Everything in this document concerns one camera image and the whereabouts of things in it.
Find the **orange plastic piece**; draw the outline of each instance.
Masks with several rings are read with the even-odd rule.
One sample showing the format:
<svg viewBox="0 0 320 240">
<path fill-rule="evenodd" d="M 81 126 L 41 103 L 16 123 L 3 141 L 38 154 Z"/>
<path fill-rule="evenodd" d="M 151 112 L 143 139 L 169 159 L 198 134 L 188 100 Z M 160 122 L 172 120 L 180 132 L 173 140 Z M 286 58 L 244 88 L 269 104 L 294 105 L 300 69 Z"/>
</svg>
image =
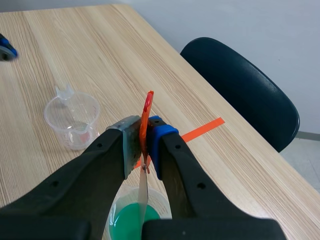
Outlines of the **orange plastic piece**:
<svg viewBox="0 0 320 240">
<path fill-rule="evenodd" d="M 210 130 L 224 124 L 225 121 L 219 117 L 211 122 L 208 122 L 207 124 L 200 126 L 198 128 L 196 128 L 195 130 L 192 130 L 188 133 L 186 133 L 185 135 L 182 136 L 182 139 L 187 143 L 199 136 L 201 136 L 202 134 L 205 134 L 207 132 L 209 132 Z"/>
<path fill-rule="evenodd" d="M 148 150 L 147 150 L 147 127 L 148 127 L 148 120 L 151 111 L 152 101 L 154 99 L 154 92 L 149 91 L 146 95 L 142 116 L 141 116 L 141 126 L 139 131 L 139 139 L 140 139 L 140 146 L 142 155 L 144 158 L 144 164 L 147 164 L 148 158 Z"/>
</svg>

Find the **black chair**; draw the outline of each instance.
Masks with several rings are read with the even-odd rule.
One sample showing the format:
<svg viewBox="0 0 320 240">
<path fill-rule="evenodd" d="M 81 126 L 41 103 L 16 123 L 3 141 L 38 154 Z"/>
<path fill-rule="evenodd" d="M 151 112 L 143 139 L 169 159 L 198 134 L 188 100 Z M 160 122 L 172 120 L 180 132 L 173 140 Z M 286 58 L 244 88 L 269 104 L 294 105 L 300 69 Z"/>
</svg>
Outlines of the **black chair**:
<svg viewBox="0 0 320 240">
<path fill-rule="evenodd" d="M 300 126 L 297 109 L 251 62 L 209 37 L 188 43 L 181 56 L 278 152 L 291 143 Z"/>
</svg>

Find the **white wall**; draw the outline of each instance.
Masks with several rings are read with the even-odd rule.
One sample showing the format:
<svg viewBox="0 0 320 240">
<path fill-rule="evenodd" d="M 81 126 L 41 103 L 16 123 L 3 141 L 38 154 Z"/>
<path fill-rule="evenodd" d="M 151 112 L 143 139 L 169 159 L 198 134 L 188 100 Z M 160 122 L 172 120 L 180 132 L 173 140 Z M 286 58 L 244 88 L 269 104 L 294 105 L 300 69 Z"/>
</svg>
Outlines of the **white wall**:
<svg viewBox="0 0 320 240">
<path fill-rule="evenodd" d="M 131 4 L 178 52 L 203 36 L 228 45 L 287 94 L 300 131 L 320 134 L 319 0 L 10 0 L 0 12 L 117 2 Z"/>
</svg>

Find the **clear plastic cup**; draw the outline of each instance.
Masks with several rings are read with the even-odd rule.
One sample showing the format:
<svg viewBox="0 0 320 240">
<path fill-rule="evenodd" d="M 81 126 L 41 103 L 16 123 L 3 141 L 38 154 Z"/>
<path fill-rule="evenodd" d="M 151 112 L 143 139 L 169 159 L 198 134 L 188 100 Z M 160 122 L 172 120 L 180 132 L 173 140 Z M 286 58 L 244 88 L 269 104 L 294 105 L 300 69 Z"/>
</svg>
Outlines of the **clear plastic cup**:
<svg viewBox="0 0 320 240">
<path fill-rule="evenodd" d="M 110 228 L 112 225 L 116 223 L 116 218 L 119 214 L 119 212 L 125 208 L 126 206 L 137 203 L 138 202 L 138 196 L 139 196 L 139 188 L 138 187 L 132 187 L 128 185 L 122 185 L 116 194 L 112 207 L 110 209 L 105 230 L 107 234 L 108 240 L 118 240 L 114 239 L 113 236 L 111 236 Z M 162 195 L 162 193 L 152 189 L 148 188 L 148 205 L 151 206 L 159 215 L 161 219 L 171 219 L 171 209 L 168 200 Z"/>
<path fill-rule="evenodd" d="M 44 109 L 44 119 L 59 142 L 72 150 L 87 148 L 98 136 L 97 120 L 100 105 L 92 96 L 74 92 L 69 85 L 65 91 L 55 87 L 54 97 Z"/>
</svg>

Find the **green liquid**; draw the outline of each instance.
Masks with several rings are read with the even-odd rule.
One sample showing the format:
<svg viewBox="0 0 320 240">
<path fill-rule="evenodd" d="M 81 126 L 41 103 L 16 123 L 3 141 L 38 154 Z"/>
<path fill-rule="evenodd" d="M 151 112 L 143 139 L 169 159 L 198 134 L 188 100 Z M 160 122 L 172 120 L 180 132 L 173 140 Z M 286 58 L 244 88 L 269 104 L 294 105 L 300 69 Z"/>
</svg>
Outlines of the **green liquid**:
<svg viewBox="0 0 320 240">
<path fill-rule="evenodd" d="M 141 226 L 139 223 L 139 203 L 124 207 L 116 216 L 114 224 L 109 226 L 112 240 L 140 240 Z M 160 219 L 152 206 L 147 205 L 144 221 Z"/>
</svg>

